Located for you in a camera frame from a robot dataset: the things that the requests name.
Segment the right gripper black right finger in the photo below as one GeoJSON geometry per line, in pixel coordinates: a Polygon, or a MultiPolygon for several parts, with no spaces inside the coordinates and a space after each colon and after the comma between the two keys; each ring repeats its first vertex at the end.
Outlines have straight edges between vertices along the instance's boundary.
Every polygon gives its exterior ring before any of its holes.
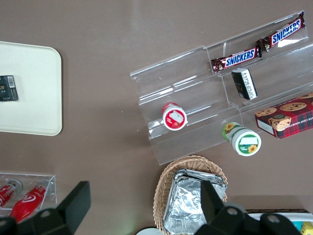
{"type": "Polygon", "coordinates": [[[224,208],[224,203],[209,181],[201,182],[201,208],[207,224],[211,224],[224,208]]]}

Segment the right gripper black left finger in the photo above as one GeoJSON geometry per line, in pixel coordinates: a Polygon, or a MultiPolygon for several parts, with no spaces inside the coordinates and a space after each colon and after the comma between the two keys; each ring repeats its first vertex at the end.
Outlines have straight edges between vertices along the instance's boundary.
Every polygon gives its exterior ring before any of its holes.
{"type": "Polygon", "coordinates": [[[90,207],[90,183],[89,181],[80,181],[57,207],[57,211],[71,235],[75,234],[90,207]]]}

